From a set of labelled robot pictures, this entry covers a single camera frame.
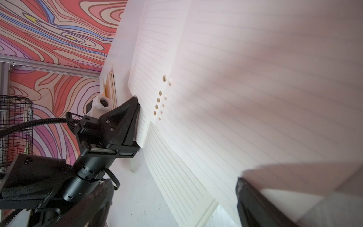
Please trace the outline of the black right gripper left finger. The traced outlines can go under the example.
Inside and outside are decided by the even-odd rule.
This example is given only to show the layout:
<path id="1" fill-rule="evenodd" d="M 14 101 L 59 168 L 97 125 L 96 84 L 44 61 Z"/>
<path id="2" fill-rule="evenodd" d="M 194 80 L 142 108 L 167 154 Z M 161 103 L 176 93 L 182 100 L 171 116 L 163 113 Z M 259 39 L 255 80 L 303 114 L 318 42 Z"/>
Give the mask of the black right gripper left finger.
<path id="1" fill-rule="evenodd" d="M 52 227 L 104 227 L 112 204 L 114 186 L 110 179 L 99 184 Z"/>

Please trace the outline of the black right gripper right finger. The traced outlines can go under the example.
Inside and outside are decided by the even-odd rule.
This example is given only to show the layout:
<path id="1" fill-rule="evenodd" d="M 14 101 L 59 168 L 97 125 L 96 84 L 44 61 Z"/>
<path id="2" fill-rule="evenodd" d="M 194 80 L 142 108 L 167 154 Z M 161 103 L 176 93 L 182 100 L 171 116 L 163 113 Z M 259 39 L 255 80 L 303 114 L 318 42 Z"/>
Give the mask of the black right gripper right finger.
<path id="1" fill-rule="evenodd" d="M 238 178 L 237 209 L 243 227 L 297 227 L 246 179 Z"/>

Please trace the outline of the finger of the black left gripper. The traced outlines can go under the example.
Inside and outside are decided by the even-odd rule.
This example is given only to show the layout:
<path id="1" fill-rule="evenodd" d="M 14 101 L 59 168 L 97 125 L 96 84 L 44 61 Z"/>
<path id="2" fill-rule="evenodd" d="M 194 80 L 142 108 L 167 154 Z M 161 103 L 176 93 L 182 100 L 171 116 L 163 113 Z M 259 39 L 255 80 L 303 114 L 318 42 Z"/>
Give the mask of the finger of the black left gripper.
<path id="1" fill-rule="evenodd" d="M 124 146 L 123 141 L 127 130 L 126 120 L 130 101 L 100 116 L 98 123 L 103 136 L 103 145 L 107 149 Z"/>
<path id="2" fill-rule="evenodd" d="M 125 139 L 123 141 L 123 144 L 125 146 L 134 146 L 136 144 L 135 141 L 135 132 L 136 132 L 136 124 L 137 119 L 140 112 L 140 104 L 138 102 L 138 99 L 136 97 L 131 98 L 130 100 L 130 107 L 127 112 L 127 120 L 126 120 L 126 134 Z"/>

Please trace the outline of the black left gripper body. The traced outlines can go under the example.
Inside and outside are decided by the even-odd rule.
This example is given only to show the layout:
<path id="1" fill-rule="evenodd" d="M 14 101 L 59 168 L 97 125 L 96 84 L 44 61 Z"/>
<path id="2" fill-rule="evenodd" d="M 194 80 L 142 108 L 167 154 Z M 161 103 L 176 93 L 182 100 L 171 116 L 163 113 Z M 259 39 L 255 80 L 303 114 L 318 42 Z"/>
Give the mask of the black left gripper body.
<path id="1" fill-rule="evenodd" d="M 66 183 L 63 198 L 69 202 L 79 202 L 105 180 L 105 175 L 110 178 L 114 190 L 117 191 L 121 184 L 110 166 L 118 158 L 132 159 L 139 151 L 139 145 L 136 143 L 131 147 L 107 149 L 103 145 L 99 119 L 84 116 L 77 122 L 70 114 L 65 119 L 76 136 L 80 156 L 72 166 L 75 176 Z"/>

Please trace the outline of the white lined notebook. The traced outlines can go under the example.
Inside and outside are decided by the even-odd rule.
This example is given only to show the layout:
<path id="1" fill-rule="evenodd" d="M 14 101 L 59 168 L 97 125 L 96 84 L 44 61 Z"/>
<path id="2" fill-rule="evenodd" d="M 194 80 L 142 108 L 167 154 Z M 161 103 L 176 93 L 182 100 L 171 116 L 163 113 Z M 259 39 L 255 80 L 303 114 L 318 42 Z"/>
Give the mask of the white lined notebook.
<path id="1" fill-rule="evenodd" d="M 238 178 L 298 221 L 363 165 L 362 1 L 127 1 L 104 70 L 180 227 Z"/>

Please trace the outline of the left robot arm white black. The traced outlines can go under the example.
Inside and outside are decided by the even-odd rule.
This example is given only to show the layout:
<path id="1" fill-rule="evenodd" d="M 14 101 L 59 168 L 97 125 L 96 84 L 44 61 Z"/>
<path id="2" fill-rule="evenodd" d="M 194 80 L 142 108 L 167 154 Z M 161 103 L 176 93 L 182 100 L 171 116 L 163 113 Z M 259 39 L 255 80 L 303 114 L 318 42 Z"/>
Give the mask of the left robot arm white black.
<path id="1" fill-rule="evenodd" d="M 1 174 L 1 209 L 7 226 L 21 211 L 30 211 L 30 227 L 103 227 L 120 181 L 110 170 L 117 158 L 132 159 L 140 147 L 134 140 L 140 104 L 136 97 L 98 118 L 38 119 L 1 130 L 1 137 L 47 124 L 67 124 L 80 156 L 64 159 L 18 154 Z"/>

